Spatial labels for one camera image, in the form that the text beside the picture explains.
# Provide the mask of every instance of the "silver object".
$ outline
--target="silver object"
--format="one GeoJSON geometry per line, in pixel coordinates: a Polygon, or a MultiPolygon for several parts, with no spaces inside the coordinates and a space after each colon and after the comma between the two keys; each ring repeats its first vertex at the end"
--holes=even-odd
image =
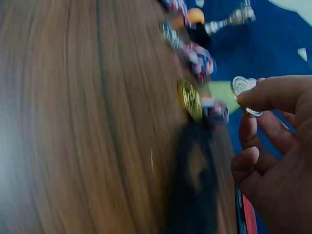
{"type": "Polygon", "coordinates": [[[160,29],[162,31],[164,39],[168,41],[168,43],[174,50],[178,50],[180,48],[180,38],[176,30],[174,30],[167,21],[161,23],[160,29]]]}
{"type": "Polygon", "coordinates": [[[246,24],[249,21],[255,21],[255,15],[254,10],[250,5],[250,0],[245,0],[227,19],[206,23],[205,30],[208,35],[211,35],[227,25],[246,24]]]}
{"type": "MultiPolygon", "coordinates": [[[[244,77],[235,77],[231,82],[231,88],[235,94],[235,97],[240,95],[241,93],[252,89],[254,86],[244,77]]],[[[254,111],[250,108],[246,108],[246,111],[255,116],[259,117],[262,115],[262,112],[254,111]]]]}

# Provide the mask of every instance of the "coin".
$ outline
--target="coin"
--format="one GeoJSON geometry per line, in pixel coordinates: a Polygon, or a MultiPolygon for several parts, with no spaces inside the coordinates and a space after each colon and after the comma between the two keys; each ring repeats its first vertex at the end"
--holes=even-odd
{"type": "Polygon", "coordinates": [[[200,96],[195,87],[187,79],[182,79],[177,82],[177,89],[182,106],[195,121],[201,120],[203,111],[200,96]]]}
{"type": "MultiPolygon", "coordinates": [[[[235,94],[235,98],[241,93],[252,89],[253,87],[254,86],[252,85],[252,83],[244,77],[235,77],[231,82],[231,88],[235,94]]],[[[255,117],[259,117],[262,115],[262,112],[254,111],[250,108],[246,108],[246,111],[255,117]]]]}

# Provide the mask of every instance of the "blue cloth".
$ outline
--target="blue cloth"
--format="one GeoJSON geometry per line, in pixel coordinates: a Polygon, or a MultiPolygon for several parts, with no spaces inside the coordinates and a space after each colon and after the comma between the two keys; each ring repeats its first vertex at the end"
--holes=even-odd
{"type": "MultiPolygon", "coordinates": [[[[240,2],[206,0],[202,8],[205,21],[227,18],[240,2]]],[[[186,3],[188,8],[197,7],[195,0],[186,0],[186,3]]],[[[226,27],[212,35],[212,42],[204,46],[216,61],[217,72],[213,74],[213,80],[312,74],[311,61],[304,61],[298,54],[299,48],[306,48],[307,56],[311,58],[312,27],[296,12],[279,8],[268,0],[251,0],[251,5],[256,21],[250,25],[226,27]]],[[[242,111],[237,110],[230,115],[228,124],[236,154],[241,151],[238,139],[241,115],[242,111]]],[[[266,149],[281,157],[265,135],[261,131],[259,134],[266,149]]],[[[256,219],[259,234],[268,234],[258,215],[256,219]]]]}

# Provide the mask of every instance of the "finger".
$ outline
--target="finger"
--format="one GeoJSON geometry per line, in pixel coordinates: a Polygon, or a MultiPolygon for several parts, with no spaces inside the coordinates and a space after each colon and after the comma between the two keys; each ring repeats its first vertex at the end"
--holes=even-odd
{"type": "Polygon", "coordinates": [[[251,202],[254,200],[255,188],[262,177],[254,169],[258,159],[259,150],[256,147],[251,147],[234,157],[231,164],[235,184],[251,202]]]}
{"type": "Polygon", "coordinates": [[[281,155],[287,153],[297,142],[294,133],[271,111],[263,112],[262,116],[257,118],[257,123],[281,155]]]}
{"type": "Polygon", "coordinates": [[[295,128],[294,125],[294,114],[287,113],[285,111],[280,111],[281,115],[285,118],[285,120],[293,127],[295,128]]]}
{"type": "Polygon", "coordinates": [[[239,140],[243,150],[253,146],[256,146],[259,150],[264,149],[257,134],[257,119],[247,112],[243,113],[240,122],[239,140]]]}
{"type": "Polygon", "coordinates": [[[271,77],[238,95],[237,101],[255,111],[278,109],[294,114],[298,99],[311,88],[312,76],[271,77]]]}
{"type": "Polygon", "coordinates": [[[261,175],[264,175],[278,163],[277,158],[267,153],[261,143],[257,134],[256,118],[250,116],[246,112],[244,112],[240,123],[239,139],[243,150],[253,146],[256,146],[259,149],[260,157],[255,165],[255,168],[261,175]]]}

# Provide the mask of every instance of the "table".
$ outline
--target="table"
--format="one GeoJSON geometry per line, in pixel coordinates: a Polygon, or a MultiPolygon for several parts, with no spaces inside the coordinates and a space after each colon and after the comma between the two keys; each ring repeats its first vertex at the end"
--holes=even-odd
{"type": "Polygon", "coordinates": [[[161,19],[153,0],[0,2],[0,233],[236,232],[227,129],[188,121],[161,19]]]}

